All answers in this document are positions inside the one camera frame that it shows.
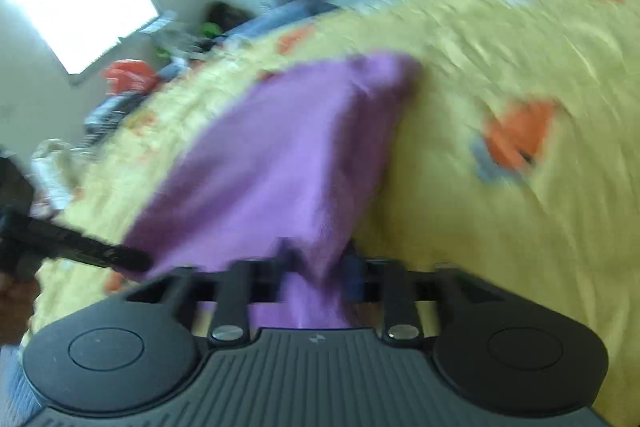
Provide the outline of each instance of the bed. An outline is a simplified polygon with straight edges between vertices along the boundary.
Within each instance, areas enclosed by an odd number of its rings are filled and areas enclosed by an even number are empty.
[[[174,160],[264,71],[380,48],[424,74],[385,179],[355,232],[368,255],[446,261],[596,331],[610,369],[596,409],[637,426],[640,403],[640,0],[379,0],[278,30],[168,84],[86,172],[63,222],[119,242]],[[521,179],[479,173],[474,143],[514,103],[556,105]],[[104,298],[108,271],[48,262],[31,335]],[[435,333],[430,309],[421,309]]]

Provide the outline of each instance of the hand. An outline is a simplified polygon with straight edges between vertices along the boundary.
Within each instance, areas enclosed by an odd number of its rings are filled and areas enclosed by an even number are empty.
[[[38,295],[40,285],[35,279],[16,282],[0,273],[0,346],[20,344]]]

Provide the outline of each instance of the metal screw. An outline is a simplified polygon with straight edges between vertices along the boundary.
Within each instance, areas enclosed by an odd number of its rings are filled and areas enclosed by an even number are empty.
[[[238,326],[218,326],[215,330],[211,331],[211,336],[220,342],[233,342],[241,339],[244,335],[244,330]]]
[[[411,341],[420,335],[420,330],[409,324],[396,324],[389,328],[388,334],[396,341]]]

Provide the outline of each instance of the circular pad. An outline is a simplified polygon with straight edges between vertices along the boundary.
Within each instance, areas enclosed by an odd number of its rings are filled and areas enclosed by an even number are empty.
[[[562,344],[546,331],[510,328],[491,337],[489,352],[504,365],[535,371],[554,365],[562,357]]]
[[[191,331],[162,306],[112,298],[44,328],[23,366],[41,401],[101,415],[162,403],[197,362]]]
[[[81,334],[69,346],[69,356],[91,371],[116,371],[142,356],[145,344],[131,331],[100,328]]]
[[[607,351],[593,331],[527,301],[473,306],[433,347],[444,380],[484,409],[544,417],[593,403],[607,373]]]

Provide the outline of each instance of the logo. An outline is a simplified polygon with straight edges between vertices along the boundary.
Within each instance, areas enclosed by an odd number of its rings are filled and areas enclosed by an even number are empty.
[[[309,341],[313,342],[314,344],[322,344],[325,340],[326,337],[324,335],[321,335],[320,333],[316,333],[314,336],[309,337]]]

